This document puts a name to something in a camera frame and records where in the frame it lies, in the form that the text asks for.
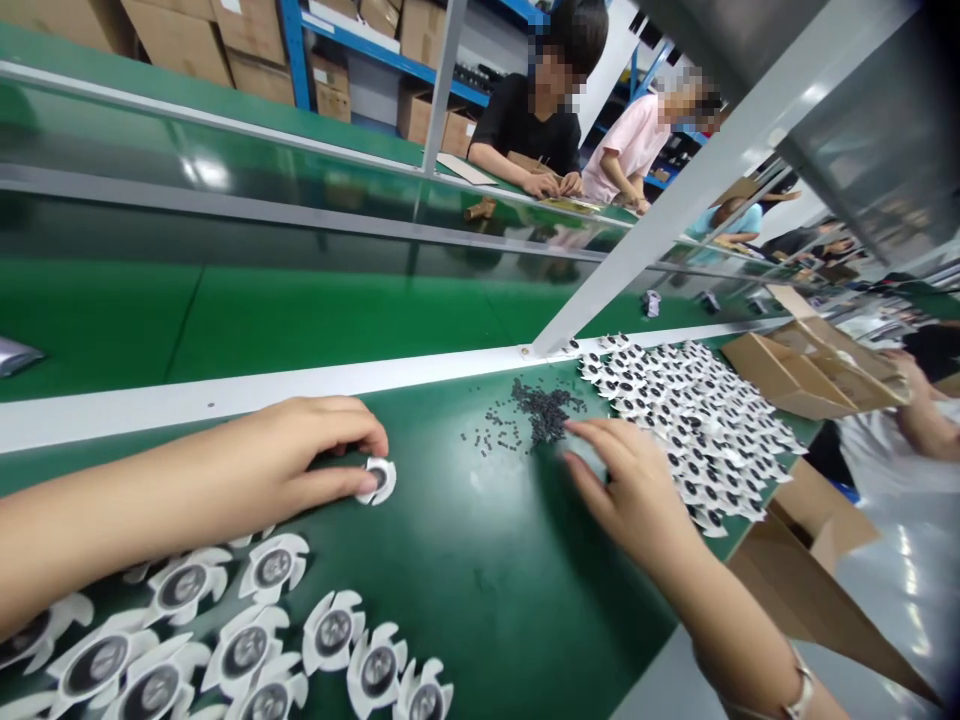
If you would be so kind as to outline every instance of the cardboard box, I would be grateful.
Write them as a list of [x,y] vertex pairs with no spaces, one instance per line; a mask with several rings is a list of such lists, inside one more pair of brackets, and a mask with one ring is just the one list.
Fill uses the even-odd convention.
[[316,83],[317,114],[332,117],[340,122],[350,122],[350,95],[329,85]]
[[133,57],[133,27],[120,0],[4,0],[0,21]]
[[227,51],[233,82],[240,90],[270,102],[296,105],[293,99],[293,80],[290,69],[264,62],[259,58]]
[[477,129],[477,121],[463,111],[447,113],[446,124],[443,127],[443,141],[440,151],[465,158],[470,149],[470,140]]
[[286,65],[275,0],[211,0],[223,43],[247,55]]
[[404,0],[400,17],[400,54],[436,70],[443,49],[447,11],[431,0]]
[[210,22],[217,21],[217,16],[213,14],[213,7],[210,5],[210,0],[140,0],[140,2],[146,3],[147,5],[156,5],[157,7],[162,7],[164,10],[173,10],[173,12],[178,12],[181,15],[189,15],[190,17],[200,18],[201,20],[209,20]]
[[216,25],[139,0],[123,0],[150,62],[157,67],[233,87]]
[[747,333],[720,350],[740,377],[756,385],[774,407],[811,420],[858,412],[810,358],[784,345]]
[[377,32],[390,38],[397,36],[400,11],[389,0],[360,0],[360,17]]
[[353,0],[316,0],[316,2],[336,10],[341,15],[346,15],[351,20],[357,19],[357,4]]
[[879,532],[803,460],[767,520],[755,524],[729,567],[785,635],[870,668],[939,706],[941,699],[833,577],[836,561]]
[[429,89],[401,87],[397,102],[397,130],[400,137],[410,142],[425,145],[430,127]]
[[796,318],[768,337],[808,356],[858,412],[907,403],[906,379],[893,363],[821,318],[794,288],[767,285],[767,290]]
[[315,83],[328,85],[342,93],[350,94],[350,73],[346,63],[311,54],[310,69]]

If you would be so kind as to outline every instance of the light blue shirt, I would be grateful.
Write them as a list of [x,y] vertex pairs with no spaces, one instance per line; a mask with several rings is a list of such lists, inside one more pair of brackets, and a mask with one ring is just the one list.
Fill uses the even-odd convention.
[[[720,207],[717,206],[707,210],[693,225],[687,228],[687,235],[694,240],[703,240],[707,235],[712,233],[715,228],[710,226],[710,221],[713,220],[713,216],[719,209]],[[734,220],[733,224],[724,232],[730,235],[736,235],[738,233],[759,233],[762,220],[763,211],[759,205],[753,205],[741,215],[739,219]]]

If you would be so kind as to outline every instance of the pile of small black parts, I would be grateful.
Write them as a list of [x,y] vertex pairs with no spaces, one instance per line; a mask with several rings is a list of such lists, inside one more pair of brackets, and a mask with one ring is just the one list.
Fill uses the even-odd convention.
[[520,410],[530,416],[533,435],[530,438],[534,447],[541,443],[555,443],[566,434],[563,424],[570,419],[563,408],[571,406],[576,412],[584,412],[587,404],[566,390],[544,392],[539,388],[524,385],[520,378],[513,379],[513,391],[510,396],[517,401]]

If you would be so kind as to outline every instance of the white floor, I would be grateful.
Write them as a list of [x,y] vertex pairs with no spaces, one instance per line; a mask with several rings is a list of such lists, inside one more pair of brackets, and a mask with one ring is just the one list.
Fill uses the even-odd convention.
[[[960,495],[874,498],[861,508],[883,538],[842,558],[837,579],[944,699],[960,671]],[[948,717],[845,657],[796,643],[853,718]],[[725,718],[681,627],[613,720]]]

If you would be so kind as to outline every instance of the pink shirt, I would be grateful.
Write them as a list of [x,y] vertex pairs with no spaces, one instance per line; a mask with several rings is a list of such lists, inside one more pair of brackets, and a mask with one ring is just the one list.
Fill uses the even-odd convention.
[[609,203],[620,190],[600,167],[604,148],[620,153],[620,167],[628,178],[650,172],[670,138],[670,126],[660,122],[660,99],[645,95],[632,103],[610,128],[583,170],[583,192],[591,200]]

